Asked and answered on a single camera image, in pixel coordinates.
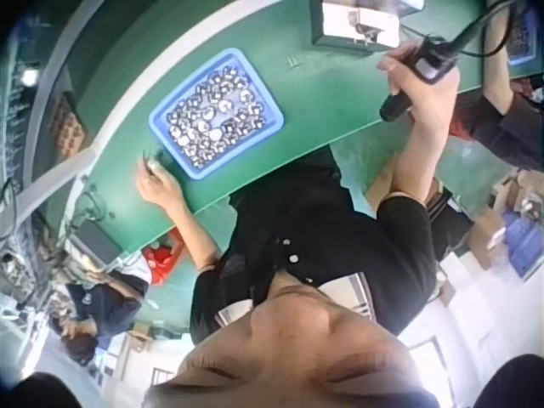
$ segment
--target black shirt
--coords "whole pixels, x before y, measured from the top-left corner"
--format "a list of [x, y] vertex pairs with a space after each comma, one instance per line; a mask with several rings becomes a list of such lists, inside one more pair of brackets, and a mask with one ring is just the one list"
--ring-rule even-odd
[[229, 249], [196, 280], [194, 343], [220, 328], [216, 315], [225, 307], [248, 298], [254, 306], [263, 302], [281, 269], [315, 287], [364, 274], [377, 322], [395, 335], [424, 307], [436, 274], [426, 208], [395, 196], [373, 219], [353, 209], [337, 179], [302, 170], [276, 172], [237, 200]]
[[[131, 286], [142, 296], [147, 292], [149, 284], [136, 276], [124, 275], [116, 270], [111, 271], [110, 275]], [[99, 338], [109, 339], [126, 332], [141, 307], [138, 300], [124, 297], [106, 284], [95, 285], [88, 291], [77, 284], [66, 285], [66, 288], [74, 301], [77, 318], [86, 320], [92, 317]], [[86, 295], [90, 297], [90, 304], [83, 301]]]

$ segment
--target person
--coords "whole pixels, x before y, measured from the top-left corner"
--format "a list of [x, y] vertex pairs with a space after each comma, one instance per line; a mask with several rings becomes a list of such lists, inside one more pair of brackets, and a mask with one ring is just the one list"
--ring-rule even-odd
[[50, 325], [61, 335], [68, 355], [80, 366], [86, 366], [99, 344], [107, 344], [130, 328], [149, 288], [151, 271], [140, 256], [124, 269], [114, 269], [109, 274], [87, 272], [87, 279], [95, 283], [89, 290], [63, 277], [76, 318], [52, 317]]
[[[487, 0], [487, 3], [492, 5], [495, 1]], [[488, 24], [486, 53], [493, 51], [503, 39], [508, 14], [506, 9]], [[511, 82], [506, 48], [485, 58], [482, 94], [477, 91], [460, 95], [452, 134], [477, 140], [496, 157], [515, 167], [544, 171], [542, 78], [540, 74]]]
[[144, 406], [436, 406], [396, 335], [435, 287], [423, 203], [460, 74], [421, 82], [398, 61], [412, 46], [378, 66], [393, 94], [410, 96], [416, 123], [376, 219], [354, 210], [322, 149], [230, 197], [237, 220], [221, 254], [175, 178], [155, 161], [139, 163], [139, 193], [175, 223], [198, 270], [195, 349]]

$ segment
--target wire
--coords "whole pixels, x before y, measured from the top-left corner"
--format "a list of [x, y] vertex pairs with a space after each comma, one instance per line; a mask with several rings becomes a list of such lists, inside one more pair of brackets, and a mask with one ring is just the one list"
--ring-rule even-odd
[[8, 192], [8, 188], [11, 189], [11, 196], [12, 196], [12, 207], [14, 209], [14, 216], [13, 216], [13, 222], [11, 224], [11, 231], [9, 231], [5, 236], [0, 237], [0, 243], [6, 241], [14, 232], [17, 230], [17, 200], [15, 199], [15, 188], [14, 188], [14, 181], [13, 178], [8, 178], [6, 182], [2, 186], [2, 190], [0, 190], [0, 205], [4, 204], [5, 207], [8, 206], [8, 203], [6, 202], [6, 194]]
[[[495, 17], [499, 12], [503, 10], [504, 7], [506, 7], [504, 4], [501, 3], [501, 7], [496, 8], [488, 8], [487, 13], [483, 16], [481, 16], [479, 19], [477, 19], [474, 23], [471, 24], [484, 24], [485, 22], [489, 22], [489, 20], [493, 17]], [[478, 54], [478, 53], [471, 53], [469, 51], [461, 51], [461, 54], [466, 55], [467, 57], [473, 57], [473, 58], [489, 58], [494, 55], [497, 55], [501, 52], [501, 50], [505, 47], [505, 45], [508, 42], [508, 38], [512, 34], [513, 26], [514, 26], [514, 6], [510, 5], [510, 13], [508, 15], [508, 22], [507, 22], [507, 29], [504, 32], [504, 37], [502, 38], [499, 45], [496, 46], [496, 48], [493, 51], [490, 51], [489, 53], [485, 54]], [[412, 34], [416, 34], [419, 37], [427, 37], [427, 34], [423, 34], [422, 32], [419, 32], [418, 30], [415, 30], [407, 25], [401, 24], [400, 27], [406, 31], [411, 32]]]

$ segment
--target green workbench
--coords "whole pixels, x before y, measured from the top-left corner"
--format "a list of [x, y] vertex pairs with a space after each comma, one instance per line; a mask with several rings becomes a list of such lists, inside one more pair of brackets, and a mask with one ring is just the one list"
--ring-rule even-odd
[[[130, 83], [165, 47], [226, 3], [160, 0], [135, 21], [103, 58], [78, 100], [78, 112], [89, 132], [99, 131]], [[446, 38], [455, 36], [483, 7], [474, 0], [427, 3], [424, 12], [403, 19], [404, 24]], [[335, 141], [332, 150], [343, 170], [344, 184], [352, 187], [357, 209], [365, 211], [360, 190], [376, 177], [388, 156], [401, 148], [408, 129], [402, 123], [379, 122], [378, 109], [388, 91], [383, 74], [376, 69], [379, 54], [364, 57], [356, 52], [319, 48], [311, 45], [310, 38], [309, 1], [286, 0], [222, 31], [172, 68], [127, 116], [90, 175], [88, 186], [93, 186], [93, 194], [114, 215], [101, 222], [104, 231], [126, 252], [133, 252], [171, 228], [158, 209], [139, 199], [133, 182], [136, 161], [142, 154], [162, 150], [149, 128], [148, 115], [191, 72], [231, 47], [239, 48], [255, 66], [282, 109], [286, 125], [202, 181], [187, 178], [174, 163], [169, 166], [182, 184], [191, 209], [218, 244], [228, 244], [234, 227], [235, 213], [226, 198], [230, 193]], [[479, 42], [469, 49], [479, 50]], [[479, 59], [462, 58], [459, 67], [461, 90], [480, 86]], [[538, 71], [541, 60], [522, 65], [513, 70], [513, 75]], [[446, 151], [439, 169], [443, 179], [458, 168], [463, 149], [454, 145]], [[484, 174], [487, 179], [498, 179], [506, 171], [485, 151], [473, 166], [489, 169]], [[463, 186], [455, 180], [450, 184], [459, 190]], [[482, 182], [482, 188], [488, 184]], [[187, 272], [190, 266], [184, 261], [178, 269]], [[144, 307], [139, 319], [162, 320], [172, 328], [186, 327], [193, 282], [193, 274], [176, 270], [164, 286], [149, 293], [159, 310]]]

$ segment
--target blue box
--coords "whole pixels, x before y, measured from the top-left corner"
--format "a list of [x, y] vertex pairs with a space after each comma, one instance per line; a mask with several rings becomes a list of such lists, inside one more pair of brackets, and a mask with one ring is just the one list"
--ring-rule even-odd
[[[229, 146], [227, 150], [215, 156], [210, 162], [205, 163], [203, 167], [197, 168], [195, 165], [193, 165], [191, 159], [184, 153], [186, 150], [179, 145], [179, 139], [175, 139], [169, 133], [170, 130], [172, 130], [171, 127], [177, 127], [177, 125], [173, 125], [168, 120], [172, 120], [171, 112], [176, 110], [176, 107], [179, 106], [181, 101], [186, 101], [191, 96], [196, 95], [196, 86], [198, 84], [208, 82], [208, 80], [211, 81], [210, 76], [214, 72], [222, 72], [223, 69], [228, 69], [226, 67], [234, 67], [236, 70], [238, 70], [239, 76], [246, 79], [246, 88], [249, 89], [254, 95], [254, 101], [262, 104], [262, 117], [266, 122], [263, 127], [253, 129], [247, 136], [242, 137], [238, 143]], [[229, 94], [229, 97], [226, 98], [234, 105], [232, 114], [224, 114], [216, 111], [215, 117], [209, 122], [212, 128], [220, 128], [222, 123], [231, 120], [235, 113], [244, 106], [244, 104], [239, 101], [239, 98], [234, 96], [234, 94], [236, 94], [238, 91], [235, 90], [232, 92], [233, 94]], [[210, 104], [207, 96], [204, 97], [203, 100], [204, 102], [202, 106], [204, 107], [209, 105], [213, 105], [214, 107], [216, 106], [215, 104]], [[189, 120], [189, 122], [191, 122], [190, 126], [194, 128], [195, 123], [198, 121]], [[238, 49], [228, 48], [210, 59], [206, 64], [204, 64], [185, 81], [183, 81], [177, 88], [175, 88], [150, 113], [149, 123], [155, 135], [173, 155], [179, 165], [187, 172], [187, 174], [192, 179], [203, 179], [209, 173], [233, 160], [244, 150], [249, 149], [250, 147], [278, 132], [281, 128], [283, 128], [284, 117], [280, 112], [280, 108], [274, 102], [272, 95], [264, 86], [263, 81], [258, 76], [258, 73], [253, 69], [245, 55]], [[206, 132], [200, 133], [202, 139], [206, 138], [205, 135]]]

